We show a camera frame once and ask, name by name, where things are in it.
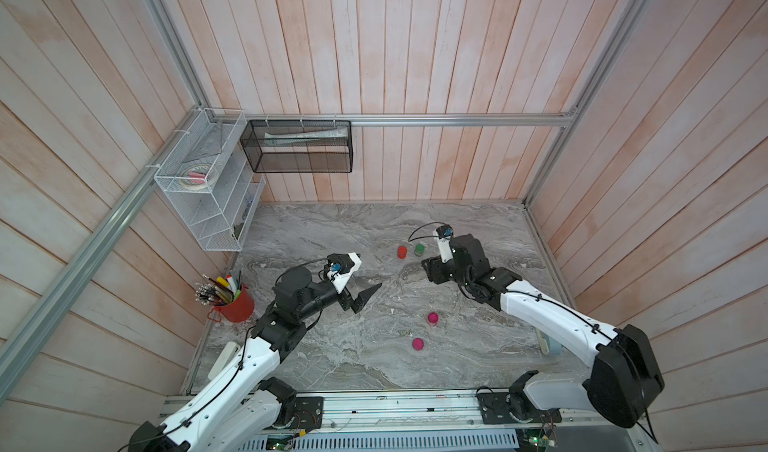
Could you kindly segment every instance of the red pencil holder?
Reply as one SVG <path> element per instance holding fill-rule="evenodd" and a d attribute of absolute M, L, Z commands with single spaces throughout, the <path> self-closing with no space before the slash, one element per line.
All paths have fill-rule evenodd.
<path fill-rule="evenodd" d="M 237 296 L 235 302 L 227 304 L 224 307 L 214 306 L 214 310 L 226 317 L 226 320 L 231 323 L 242 323 L 254 313 L 254 307 L 254 298 L 250 296 L 248 289 L 245 288 L 240 291 L 240 295 Z M 221 322 L 221 318 L 219 318 L 219 320 L 212 319 L 210 314 L 208 314 L 208 319 L 215 323 Z"/>

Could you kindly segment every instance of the wooden wall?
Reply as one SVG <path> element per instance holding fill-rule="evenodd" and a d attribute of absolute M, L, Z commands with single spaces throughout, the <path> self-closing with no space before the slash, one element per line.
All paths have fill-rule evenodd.
<path fill-rule="evenodd" d="M 0 343 L 192 104 L 142 0 L 0 0 Z M 0 408 L 0 450 L 116 450 L 155 420 L 225 265 L 153 195 Z"/>
<path fill-rule="evenodd" d="M 766 100 L 766 0 L 655 0 L 533 204 L 578 308 L 651 337 L 665 450 L 768 444 Z"/>
<path fill-rule="evenodd" d="M 627 0 L 164 0 L 216 107 L 571 108 Z M 558 129 L 356 129 L 351 174 L 270 174 L 264 200 L 524 197 Z"/>

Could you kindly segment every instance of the wooden plank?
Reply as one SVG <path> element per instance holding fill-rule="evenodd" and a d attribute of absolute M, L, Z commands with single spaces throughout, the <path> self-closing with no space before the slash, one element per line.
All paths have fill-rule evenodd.
<path fill-rule="evenodd" d="M 491 146 L 496 136 L 495 127 L 483 127 L 480 131 L 477 146 L 475 147 L 475 157 L 472 158 L 472 166 L 469 168 L 464 194 L 462 199 L 474 199 L 477 187 L 485 167 L 485 161 L 491 153 Z"/>
<path fill-rule="evenodd" d="M 72 2 L 96 35 L 114 66 L 120 71 L 120 75 L 147 113 L 155 129 L 158 131 L 172 129 L 176 124 L 170 120 L 158 93 L 131 52 L 128 41 L 120 34 L 120 29 L 104 3 L 101 0 L 72 0 Z"/>
<path fill-rule="evenodd" d="M 176 28 L 176 33 L 179 35 L 179 39 L 184 45 L 184 49 L 187 51 L 190 63 L 192 63 L 197 78 L 200 80 L 200 85 L 208 98 L 210 106 L 212 108 L 222 108 L 223 105 L 219 99 L 218 92 L 216 92 L 213 79 L 208 72 L 208 68 L 204 62 L 202 54 L 200 54 L 200 50 L 197 48 L 197 43 L 190 30 L 190 25 L 187 24 L 187 19 L 184 16 L 184 12 L 181 10 L 179 1 L 163 0 L 163 4 L 165 4 L 166 9 L 168 10 L 168 15 Z"/>
<path fill-rule="evenodd" d="M 0 299 L 4 304 L 0 308 L 0 339 L 3 340 L 11 337 L 39 298 L 36 294 L 17 294 L 16 289 L 26 290 L 0 275 Z"/>
<path fill-rule="evenodd" d="M 491 198 L 500 199 L 507 196 L 507 189 L 512 182 L 514 172 L 518 169 L 525 148 L 528 146 L 536 127 L 516 127 L 509 141 L 507 153 L 496 173 L 496 178 L 491 189 Z"/>
<path fill-rule="evenodd" d="M 658 228 L 632 253 L 581 293 L 576 302 L 591 310 L 645 274 L 679 247 L 685 245 L 735 206 L 765 185 L 763 168 L 768 142 L 747 154 L 737 165 Z"/>
<path fill-rule="evenodd" d="M 654 353 L 659 364 L 664 365 L 662 371 L 686 368 L 748 344 L 764 343 L 768 339 L 768 327 L 761 317 L 765 314 L 766 304 L 768 288 L 763 286 L 754 293 L 654 338 Z M 686 347 L 681 348 L 680 344 L 686 344 Z"/>
<path fill-rule="evenodd" d="M 446 112 L 465 113 L 469 110 L 495 1 L 466 0 Z"/>
<path fill-rule="evenodd" d="M 491 149 L 485 158 L 475 194 L 472 196 L 473 199 L 489 199 L 491 197 L 498 171 L 502 167 L 502 162 L 514 136 L 514 129 L 515 127 L 496 127 L 491 140 Z"/>
<path fill-rule="evenodd" d="M 562 159 L 555 164 L 546 187 L 536 198 L 534 214 L 545 236 L 552 236 L 562 224 L 567 215 L 562 211 L 564 206 L 556 210 L 561 199 L 570 190 L 571 184 L 590 157 L 594 156 L 592 153 L 610 125 L 637 91 L 696 1 L 655 0 L 654 7 L 630 38 L 613 73 L 594 100 L 592 109 L 599 113 L 586 113 L 583 116 L 580 131 L 574 131 L 574 140 L 568 142 Z"/>
<path fill-rule="evenodd" d="M 594 2 L 595 0 L 568 0 L 564 3 L 550 45 L 531 85 L 523 107 L 524 112 L 542 112 L 546 107 Z"/>
<path fill-rule="evenodd" d="M 208 17 L 200 0 L 177 0 L 186 19 L 190 35 L 205 65 L 205 70 L 216 90 L 221 107 L 240 109 L 240 101 L 230 80 L 229 72 L 216 46 L 216 38 L 210 29 Z"/>
<path fill-rule="evenodd" d="M 668 332 L 768 285 L 768 243 L 761 243 L 631 317 L 648 335 Z"/>
<path fill-rule="evenodd" d="M 382 199 L 383 141 L 383 127 L 362 128 L 362 166 L 364 169 L 363 183 L 365 185 L 366 200 Z"/>
<path fill-rule="evenodd" d="M 432 59 L 432 75 L 429 83 L 427 113 L 445 113 L 448 94 L 456 63 L 458 40 L 461 35 L 467 0 L 442 0 L 435 40 L 435 56 Z M 419 160 L 417 199 L 430 199 L 437 169 L 442 129 L 425 127 L 422 154 Z"/>
<path fill-rule="evenodd" d="M 243 43 L 250 73 L 254 78 L 264 113 L 282 113 L 283 104 L 277 88 L 269 48 L 266 46 L 256 0 L 227 0 Z"/>
<path fill-rule="evenodd" d="M 548 54 L 552 37 L 560 22 L 563 9 L 566 5 L 572 6 L 573 3 L 569 0 L 542 0 L 542 4 L 544 7 L 538 8 L 531 34 L 528 36 L 520 57 L 520 65 L 514 75 L 512 87 L 504 105 L 504 112 L 530 112 L 536 109 L 538 109 L 536 112 L 540 112 L 544 107 L 546 98 L 539 97 L 537 98 L 538 101 L 533 101 L 528 108 L 525 107 L 532 88 L 536 85 L 534 82 L 537 79 L 539 83 L 557 80 L 557 76 L 560 74 L 554 64 L 547 64 L 551 69 L 542 70 L 542 63 L 547 55 L 550 55 L 550 60 L 552 60 L 552 54 Z M 567 44 L 558 44 L 558 46 L 567 47 Z M 515 133 L 524 133 L 524 131 L 518 129 Z"/>
<path fill-rule="evenodd" d="M 590 52 L 604 30 L 611 14 L 616 10 L 618 0 L 594 0 L 592 7 L 584 20 L 584 25 L 578 33 L 578 38 L 568 54 L 555 83 L 552 93 L 544 107 L 544 112 L 561 112 L 564 110 L 565 100 L 574 89 L 576 79 L 584 68 Z"/>
<path fill-rule="evenodd" d="M 432 182 L 430 199 L 446 199 L 451 186 L 453 166 L 456 156 L 471 151 L 460 151 L 463 127 L 444 127 L 440 136 L 440 148 L 435 165 L 435 179 Z"/>
<path fill-rule="evenodd" d="M 112 19 L 118 25 L 130 50 L 134 53 L 142 71 L 146 74 L 149 83 L 152 84 L 155 93 L 160 98 L 160 102 L 165 107 L 165 111 L 168 112 L 170 122 L 175 125 L 174 117 L 181 119 L 187 112 L 187 108 L 179 101 L 174 86 L 170 82 L 163 65 L 160 63 L 158 55 L 155 54 L 152 45 L 149 43 L 149 38 L 144 33 L 141 24 L 139 24 L 130 3 L 128 0 L 101 1 L 107 6 Z M 168 130 L 163 130 L 161 134 L 167 137 L 172 128 L 173 126 Z"/>
<path fill-rule="evenodd" d="M 760 426 L 768 390 L 654 414 L 654 428 L 664 450 L 690 450 L 768 442 Z"/>
<path fill-rule="evenodd" d="M 200 0 L 210 29 L 218 44 L 226 71 L 232 81 L 240 109 L 246 113 L 261 113 L 261 100 L 256 90 L 251 66 L 248 64 L 240 34 L 237 31 L 229 0 Z"/>
<path fill-rule="evenodd" d="M 5 104 L 0 104 L 0 157 L 73 217 L 93 230 L 109 207 Z"/>
<path fill-rule="evenodd" d="M 0 34 L 0 57 L 3 61 L 62 121 L 101 167 L 121 187 L 127 187 L 138 173 L 137 168 L 3 6 L 0 6 Z"/>
<path fill-rule="evenodd" d="M 145 213 L 139 212 L 130 223 L 130 227 L 187 284 L 197 288 L 197 284 L 206 282 L 203 275 L 198 273 L 195 267 L 187 261 L 187 258 L 181 255 Z"/>
<path fill-rule="evenodd" d="M 765 311 L 768 302 L 762 305 Z M 664 393 L 654 401 L 650 411 L 681 408 L 765 388 L 767 352 L 768 342 L 762 342 L 693 367 L 667 372 L 664 374 Z"/>
<path fill-rule="evenodd" d="M 318 107 L 321 113 L 338 113 L 341 111 L 341 91 L 336 60 L 336 41 L 333 37 L 331 0 L 302 1 L 307 35 L 310 39 Z M 327 151 L 326 147 L 311 149 L 316 152 Z M 326 157 L 316 157 L 314 162 L 320 169 L 328 168 Z M 315 180 L 318 200 L 330 202 L 349 199 L 350 185 L 345 176 L 323 172 L 314 173 L 312 176 Z"/>
<path fill-rule="evenodd" d="M 339 87 L 341 95 L 341 112 L 360 113 L 360 50 L 357 41 L 357 0 L 331 0 L 333 16 L 333 33 L 336 40 L 336 60 L 339 69 Z M 362 146 L 355 145 L 359 132 L 352 131 L 352 146 L 357 151 L 353 154 L 352 172 L 346 175 L 347 200 L 361 200 L 365 197 L 365 184 L 362 167 L 358 161 L 362 156 Z M 343 185 L 339 184 L 334 189 L 341 190 L 341 198 L 344 198 Z"/>
<path fill-rule="evenodd" d="M 147 217 L 154 223 L 159 230 L 163 231 L 163 235 L 168 237 L 168 240 L 172 242 L 179 252 L 194 265 L 198 272 L 213 277 L 214 274 L 218 275 L 226 266 L 226 260 L 222 253 L 211 253 L 216 258 L 212 260 L 210 255 L 207 255 L 190 232 L 184 227 L 181 219 L 171 212 L 170 209 L 160 198 L 158 193 L 152 194 L 141 211 L 147 214 Z"/>
<path fill-rule="evenodd" d="M 299 112 L 318 113 L 319 106 L 312 70 L 312 56 L 302 0 L 276 0 L 276 4 L 283 25 L 283 37 L 290 59 L 293 82 L 296 85 Z M 311 173 L 301 173 L 298 176 L 284 174 L 284 178 L 291 200 L 317 201 L 316 185 Z"/>
<path fill-rule="evenodd" d="M 507 189 L 507 199 L 522 199 L 526 194 L 525 182 L 534 172 L 536 160 L 542 156 L 544 150 L 544 144 L 552 136 L 552 131 L 557 129 L 556 127 L 536 127 L 533 130 L 533 135 L 528 140 L 528 144 L 525 145 L 525 151 L 523 152 L 520 162 L 517 168 L 514 170 L 512 181 Z"/>
<path fill-rule="evenodd" d="M 200 304 L 194 302 L 194 295 L 188 287 L 180 292 L 160 289 L 115 253 L 106 258 L 93 280 L 185 341 L 197 344 L 203 333 L 203 324 L 182 304 L 192 311 L 194 306 L 199 308 Z"/>
<path fill-rule="evenodd" d="M 170 119 L 172 121 L 179 123 L 182 119 L 184 119 L 184 115 L 187 113 L 187 111 L 196 105 L 195 101 L 192 98 L 192 94 L 187 89 L 187 84 L 181 77 L 181 71 L 174 62 L 173 57 L 170 55 L 170 49 L 168 48 L 168 45 L 160 36 L 160 30 L 154 23 L 154 19 L 150 14 L 147 3 L 144 2 L 144 0 L 128 0 L 128 3 L 130 4 L 131 10 L 136 15 L 136 19 L 139 21 L 141 30 L 144 31 L 145 35 L 147 35 L 147 39 L 151 44 L 152 50 L 158 56 L 158 60 L 162 64 L 162 68 L 168 76 L 168 80 L 172 84 L 179 102 L 181 103 L 182 109 L 179 112 L 180 116 L 174 116 L 173 114 L 170 115 Z"/>
<path fill-rule="evenodd" d="M 411 6 L 412 0 L 386 0 L 385 113 L 403 113 L 406 107 Z M 400 188 L 402 127 L 385 127 L 382 142 L 382 198 L 384 200 L 397 200 Z"/>
<path fill-rule="evenodd" d="M 101 299 L 98 298 L 98 291 L 101 291 Z M 45 351 L 62 360 L 81 364 L 100 374 L 112 375 L 142 388 L 156 390 L 161 394 L 177 393 L 178 384 L 184 378 L 184 367 L 173 364 L 171 361 L 161 358 L 163 356 L 160 355 L 170 351 L 168 349 L 169 344 L 172 347 L 178 347 L 177 344 L 174 345 L 173 338 L 175 336 L 157 324 L 152 324 L 152 327 L 149 328 L 144 327 L 146 323 L 142 323 L 142 318 L 144 321 L 147 319 L 124 304 L 121 313 L 111 315 L 111 312 L 115 311 L 115 307 L 101 308 L 101 305 L 109 304 L 109 302 L 105 302 L 107 299 L 104 299 L 108 294 L 104 293 L 103 289 L 98 286 L 89 285 L 84 294 L 97 297 L 97 299 L 91 303 L 90 311 L 87 308 L 82 308 L 82 310 L 78 310 L 78 313 L 82 313 L 90 319 L 101 318 L 101 324 L 109 325 L 115 332 L 125 333 L 130 339 L 138 339 L 138 342 L 149 348 L 144 349 L 128 340 L 119 339 L 114 332 L 105 332 L 105 329 L 99 329 L 74 313 L 70 313 L 64 318 L 60 328 L 57 329 L 56 335 L 58 337 L 55 339 L 55 343 L 58 345 L 54 348 L 46 346 Z M 2 315 L 0 317 L 2 319 L 0 320 L 0 338 L 7 339 L 14 327 L 24 319 L 26 312 L 34 305 L 38 295 L 2 276 L 0 276 L 0 295 L 4 299 L 12 299 L 8 300 L 0 312 Z M 94 350 L 102 351 L 101 356 L 93 357 L 93 351 L 88 351 L 87 346 L 83 348 L 79 342 L 69 342 L 70 333 L 78 341 L 85 340 L 87 344 L 94 344 L 96 346 Z M 194 348 L 190 344 L 185 343 L 183 349 L 187 350 L 187 354 L 194 353 Z M 175 353 L 178 354 L 181 350 L 178 348 Z M 110 359 L 111 354 L 117 354 L 117 358 Z M 136 369 L 136 364 L 145 365 L 147 370 Z M 154 377 L 152 374 L 167 374 L 168 376 Z"/>
<path fill-rule="evenodd" d="M 10 396 L 136 425 L 154 420 L 165 396 L 40 354 Z"/>
<path fill-rule="evenodd" d="M 680 71 L 691 54 L 696 51 L 696 46 L 702 43 L 732 1 L 699 0 L 688 19 L 680 26 L 667 49 L 661 54 L 628 106 L 600 143 L 600 147 L 595 151 L 595 159 L 582 169 L 581 177 L 574 181 L 571 190 L 561 201 L 561 204 L 566 204 L 569 194 L 571 196 L 576 194 L 572 193 L 574 189 L 581 190 L 583 193 L 587 190 L 586 184 L 592 182 L 584 197 L 551 237 L 550 246 L 553 251 L 562 245 L 579 221 L 589 213 L 589 210 L 594 207 L 620 173 L 627 168 L 630 161 L 640 154 L 642 148 L 651 139 L 653 132 L 658 130 L 658 126 L 662 122 L 651 125 L 651 121 L 644 121 L 641 130 L 636 131 L 638 125 L 643 121 L 643 117 L 651 110 L 664 89 L 670 86 L 672 78 Z M 692 84 L 687 85 L 689 87 L 685 88 L 686 92 L 690 90 Z M 682 101 L 682 97 L 683 94 L 678 96 L 678 102 L 675 103 L 678 104 L 679 101 Z"/>
<path fill-rule="evenodd" d="M 520 0 L 496 0 L 493 4 L 477 77 L 467 110 L 469 113 L 488 111 L 519 5 Z M 482 167 L 485 165 L 485 158 L 488 156 L 491 146 L 493 132 L 494 127 L 465 127 L 458 146 L 462 153 L 456 157 L 451 186 L 448 189 L 449 199 L 474 196 Z"/>
<path fill-rule="evenodd" d="M 469 109 L 494 2 L 495 0 L 466 0 L 467 5 L 448 92 L 447 112 L 465 113 Z M 465 139 L 462 130 L 456 130 L 454 127 L 443 130 L 435 166 L 435 178 L 432 182 L 433 199 L 448 197 L 448 191 L 452 186 L 453 170 L 458 160 L 462 161 L 462 166 L 468 171 L 472 156 L 475 155 L 473 137 L 475 136 L 468 133 Z M 465 139 L 464 147 L 461 147 L 462 139 Z M 464 185 L 457 185 L 456 189 L 461 189 L 463 192 Z"/>
<path fill-rule="evenodd" d="M 571 290 L 579 292 L 585 290 L 610 269 L 614 264 L 611 261 L 629 254 L 637 245 L 667 222 L 670 217 L 685 207 L 693 198 L 696 198 L 699 193 L 733 167 L 760 141 L 764 140 L 766 134 L 761 121 L 765 120 L 765 107 L 763 106 L 742 127 L 738 127 L 706 159 L 699 162 L 695 169 L 659 200 L 648 213 L 633 224 L 625 235 L 602 252 L 598 259 L 571 283 Z M 588 253 L 588 249 L 582 248 L 582 253 Z M 564 270 L 569 269 L 572 264 L 578 265 L 580 258 L 580 256 L 574 257 L 569 264 L 565 265 Z"/>
<path fill-rule="evenodd" d="M 2 1 L 134 166 L 143 167 L 163 143 L 157 132 L 148 131 L 152 140 L 144 143 L 42 0 Z"/>
<path fill-rule="evenodd" d="M 276 0 L 256 0 L 256 8 L 261 20 L 261 27 L 264 30 L 266 48 L 270 53 L 277 91 L 280 93 L 280 102 L 283 104 L 283 112 L 297 113 L 299 112 L 299 103 L 296 100 L 296 89 L 293 85 L 288 51 L 283 39 L 283 29 L 280 26 L 277 2 Z"/>
<path fill-rule="evenodd" d="M 158 131 L 154 124 L 152 124 L 147 113 L 101 47 L 101 44 L 99 44 L 91 28 L 83 20 L 72 0 L 43 1 L 67 32 L 70 39 L 72 39 L 72 42 L 77 46 L 85 60 L 88 61 L 88 64 L 99 76 L 99 79 L 109 90 L 114 100 L 120 104 L 120 109 L 122 109 L 136 130 L 141 134 L 144 142 L 147 145 L 156 143 L 158 138 L 162 137 L 163 131 Z"/>
<path fill-rule="evenodd" d="M 349 174 L 350 200 L 364 200 L 366 197 L 365 164 L 362 148 L 362 127 L 352 128 L 352 172 Z"/>
<path fill-rule="evenodd" d="M 406 79 L 407 113 L 425 113 L 441 0 L 412 0 Z M 398 199 L 414 200 L 418 189 L 424 127 L 404 127 L 400 151 Z"/>
<path fill-rule="evenodd" d="M 64 265 L 4 222 L 0 222 L 0 238 L 5 246 L 0 251 L 0 274 L 38 294 L 45 293 Z"/>
<path fill-rule="evenodd" d="M 162 395 L 178 394 L 187 369 L 68 314 L 43 352 Z"/>
<path fill-rule="evenodd" d="M 360 35 L 360 101 L 363 113 L 384 110 L 386 0 L 357 0 Z M 363 183 L 366 200 L 382 199 L 383 129 L 362 129 Z"/>
<path fill-rule="evenodd" d="M 0 160 L 0 217 L 61 260 L 68 262 L 91 234 L 4 160 Z"/>
<path fill-rule="evenodd" d="M 520 7 L 517 15 L 514 17 L 514 26 L 509 36 L 507 48 L 504 51 L 501 69 L 493 87 L 491 103 L 488 106 L 489 113 L 498 113 L 504 111 L 504 105 L 507 103 L 509 90 L 512 88 L 514 75 L 518 71 L 520 58 L 523 55 L 523 49 L 528 36 L 531 34 L 533 21 L 536 18 L 538 6 L 542 0 L 520 0 Z"/>
<path fill-rule="evenodd" d="M 0 102 L 22 121 L 47 147 L 69 166 L 107 204 L 122 195 L 120 186 L 91 154 L 72 137 L 61 122 L 32 91 L 0 60 Z"/>
<path fill-rule="evenodd" d="M 8 400 L 0 408 L 0 450 L 116 450 L 135 424 Z"/>
<path fill-rule="evenodd" d="M 662 217 L 666 220 L 686 204 L 680 200 L 681 194 L 690 201 L 717 178 L 713 173 L 714 169 L 720 174 L 725 173 L 728 167 L 766 138 L 768 134 L 761 125 L 762 121 L 768 118 L 768 104 L 763 104 L 755 112 L 753 110 L 768 96 L 768 89 L 763 88 L 761 93 L 762 84 L 752 79 L 766 78 L 767 74 L 768 69 L 761 71 L 759 68 L 746 74 L 742 81 L 713 108 L 712 112 L 709 112 L 705 119 L 696 125 L 694 131 L 664 160 L 648 180 L 640 185 L 618 211 L 600 227 L 600 230 L 589 236 L 588 232 L 591 231 L 583 231 L 583 226 L 576 228 L 571 234 L 573 239 L 569 238 L 570 242 L 566 241 L 563 244 L 558 255 L 564 263 L 563 271 L 571 282 L 574 282 L 574 279 L 588 267 L 591 269 L 591 265 L 594 264 L 591 261 L 608 248 L 607 244 L 614 251 L 624 252 L 624 255 L 613 256 L 614 263 L 620 260 L 631 250 L 628 248 L 630 244 L 633 249 L 640 243 L 638 240 L 642 241 L 652 232 L 649 231 L 643 237 L 635 235 L 634 231 L 648 230 L 648 225 L 651 223 L 660 227 L 663 222 L 659 222 L 659 213 L 662 213 Z M 725 114 L 725 119 L 722 121 L 721 114 Z M 738 124 L 744 117 L 748 118 L 742 124 Z M 734 155 L 735 150 L 740 150 L 741 156 Z M 658 202 L 664 203 L 664 207 L 656 207 Z M 672 203 L 676 203 L 677 207 L 670 208 Z M 628 233 L 632 240 L 629 240 L 629 237 L 624 239 L 625 233 Z M 579 247 L 582 242 L 584 245 L 576 254 L 573 249 Z M 587 254 L 587 257 L 582 258 L 582 253 Z M 608 265 L 603 260 L 594 265 L 604 268 L 613 264 Z"/>
<path fill-rule="evenodd" d="M 193 344 L 92 282 L 72 304 L 72 313 L 180 367 L 188 367 L 194 356 Z"/>
<path fill-rule="evenodd" d="M 6 243 L 13 245 L 15 253 L 28 261 L 42 279 L 26 278 L 22 275 L 23 270 L 21 273 L 4 270 L 3 274 L 7 279 L 2 281 L 3 295 L 14 303 L 31 305 L 34 300 L 28 296 L 46 293 L 49 279 L 61 270 L 63 264 L 24 238 L 7 240 Z M 192 344 L 180 339 L 163 326 L 153 323 L 148 317 L 122 303 L 96 284 L 86 285 L 73 305 L 72 313 L 181 366 L 189 364 L 194 354 Z"/>
<path fill-rule="evenodd" d="M 767 203 L 764 189 L 591 313 L 605 322 L 624 321 L 762 242 L 768 237 L 768 224 L 763 226 L 758 218 L 765 210 L 756 209 Z"/>

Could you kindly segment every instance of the aluminum frame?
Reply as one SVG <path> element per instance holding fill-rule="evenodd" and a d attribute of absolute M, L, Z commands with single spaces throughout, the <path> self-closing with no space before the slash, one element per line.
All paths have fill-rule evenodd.
<path fill-rule="evenodd" d="M 581 118 L 584 116 L 584 112 L 589 109 L 595 96 L 597 95 L 600 87 L 605 82 L 608 74 L 613 70 L 621 53 L 624 51 L 627 42 L 634 30 L 638 27 L 640 20 L 648 10 L 648 7 L 652 3 L 652 0 L 630 0 L 627 4 L 627 8 L 622 14 L 621 20 L 617 25 L 613 34 L 610 36 L 608 45 L 600 55 L 598 63 L 589 76 L 584 89 L 576 100 L 576 105 L 571 110 L 573 114 L 573 121 L 570 124 L 564 126 L 564 130 L 554 140 L 552 147 L 550 147 L 547 156 L 544 158 L 542 166 L 534 176 L 531 182 L 531 187 L 528 189 L 528 193 L 523 199 L 523 204 L 530 207 L 536 200 L 538 193 L 542 190 L 544 182 L 552 172 L 554 165 L 560 158 L 566 144 L 571 139 L 573 132 L 581 122 Z"/>
<path fill-rule="evenodd" d="M 353 127 L 567 127 L 567 113 L 315 113 L 246 114 L 260 121 L 350 121 Z"/>
<path fill-rule="evenodd" d="M 183 129 L 192 117 L 192 112 L 189 112 L 179 129 Z M 110 214 L 72 256 L 69 264 L 56 275 L 46 292 L 27 313 L 24 321 L 0 348 L 0 404 L 11 394 L 38 352 L 43 349 L 72 304 L 147 202 L 157 186 L 154 182 L 155 167 L 183 135 L 183 131 L 178 131 L 149 161 Z"/>

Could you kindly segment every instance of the black mesh basket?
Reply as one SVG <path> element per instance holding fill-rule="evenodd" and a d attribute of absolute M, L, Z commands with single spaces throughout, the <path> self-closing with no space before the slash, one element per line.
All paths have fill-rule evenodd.
<path fill-rule="evenodd" d="M 257 173 L 352 172 L 350 121 L 248 121 L 240 138 Z"/>

